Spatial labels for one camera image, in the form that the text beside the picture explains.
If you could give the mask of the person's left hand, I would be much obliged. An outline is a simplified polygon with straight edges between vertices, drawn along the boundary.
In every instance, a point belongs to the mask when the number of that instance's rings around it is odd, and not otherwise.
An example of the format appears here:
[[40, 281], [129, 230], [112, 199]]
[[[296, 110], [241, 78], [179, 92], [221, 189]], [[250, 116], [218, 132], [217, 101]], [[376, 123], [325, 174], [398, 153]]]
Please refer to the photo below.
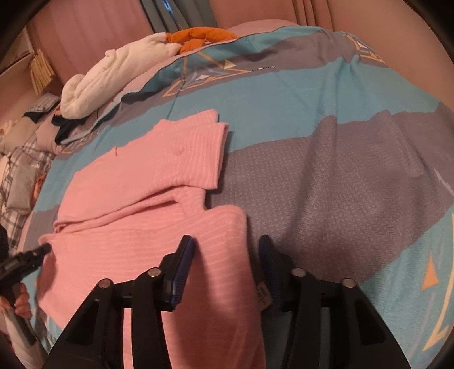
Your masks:
[[8, 312], [13, 311], [19, 317], [22, 317], [26, 320], [30, 320], [32, 313], [31, 313], [31, 305], [29, 303], [29, 293], [27, 291], [26, 286], [23, 283], [20, 283], [20, 293], [15, 300], [14, 304], [10, 304], [4, 297], [1, 297], [1, 311]]

